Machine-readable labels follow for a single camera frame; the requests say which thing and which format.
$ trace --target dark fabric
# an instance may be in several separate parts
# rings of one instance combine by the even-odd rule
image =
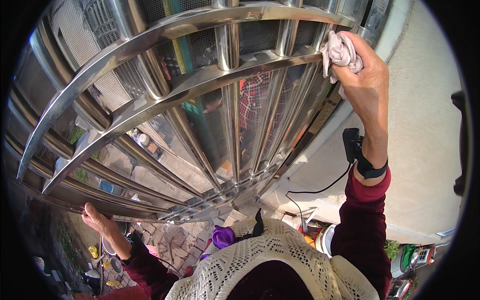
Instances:
[[[341,223],[335,228],[332,255],[341,255],[359,269],[377,290],[380,299],[386,298],[392,274],[390,260],[384,252],[386,224],[385,192],[390,184],[390,169],[385,179],[374,187],[361,185],[348,175],[345,194],[347,201],[340,208]],[[149,299],[164,299],[178,278],[167,273],[159,260],[142,244],[124,266]],[[229,300],[251,299],[312,299],[299,275],[287,264],[269,261],[256,266],[232,290]]]
[[[97,300],[148,300],[147,295],[139,286],[116,288],[106,295],[97,296]]]
[[[377,290],[380,300],[386,298],[392,273],[384,245],[386,223],[384,215],[385,192],[390,185],[390,168],[382,182],[363,186],[354,176],[348,175],[345,195],[347,200],[340,208],[340,224],[330,246],[332,255],[341,255],[362,272]]]
[[[251,270],[230,292],[228,300],[313,299],[305,283],[291,266],[268,261]]]
[[[135,281],[150,300],[164,299],[175,281],[179,278],[168,273],[168,269],[148,252],[145,245],[133,238],[132,257],[128,265],[123,265],[123,270],[130,279]]]
[[[253,232],[252,233],[246,233],[241,237],[237,237],[235,239],[236,243],[241,241],[241,240],[246,240],[246,239],[249,239],[249,238],[255,238],[255,237],[259,237],[259,236],[262,235],[262,233],[264,232],[264,221],[262,220],[262,209],[261,208],[258,209],[258,212],[255,215],[255,221],[257,221],[257,223],[255,224],[255,226],[253,226]]]

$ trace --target red velvet sleeve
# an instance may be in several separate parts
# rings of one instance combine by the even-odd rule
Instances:
[[[143,244],[139,245],[135,257],[123,266],[123,270],[151,300],[164,299],[178,280],[176,275],[167,273],[168,269]]]
[[[390,185],[390,168],[379,184],[366,187],[348,174],[345,195],[347,201],[340,208],[340,224],[332,238],[332,255],[341,255],[359,269],[384,300],[390,287],[392,273],[384,245],[386,223],[384,215],[385,192]]]

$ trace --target black wrist strap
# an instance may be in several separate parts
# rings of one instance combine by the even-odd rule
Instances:
[[[388,159],[383,167],[380,169],[374,169],[372,164],[363,156],[361,150],[358,153],[357,170],[365,178],[377,178],[382,176],[387,170]]]

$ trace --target concrete wall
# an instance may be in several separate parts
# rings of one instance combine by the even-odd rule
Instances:
[[[450,100],[450,95],[460,90],[460,81],[448,43],[423,3],[413,1],[388,65],[392,183],[385,201],[387,238],[410,243],[438,242],[436,232],[455,227],[461,200],[453,192],[455,179],[461,173],[461,114]],[[349,109],[348,102],[337,107],[305,155],[262,196],[267,205],[297,213],[298,208],[284,196],[287,191],[322,189],[346,170],[342,132],[350,127],[362,129],[354,112],[347,118],[342,116]],[[318,219],[338,223],[345,184],[346,177],[323,193],[294,194],[292,198],[302,210],[319,206]]]

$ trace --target pink rag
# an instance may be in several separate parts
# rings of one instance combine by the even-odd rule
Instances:
[[[343,33],[336,34],[335,31],[330,31],[328,33],[328,41],[322,44],[320,52],[323,56],[324,78],[327,78],[328,76],[328,66],[330,65],[330,61],[341,67],[348,65],[350,70],[354,73],[358,73],[363,69],[363,63],[360,56],[355,52],[352,41]],[[337,81],[338,77],[335,74],[335,71],[332,70],[330,82],[334,84]],[[343,99],[348,100],[343,86],[340,86],[338,93]]]

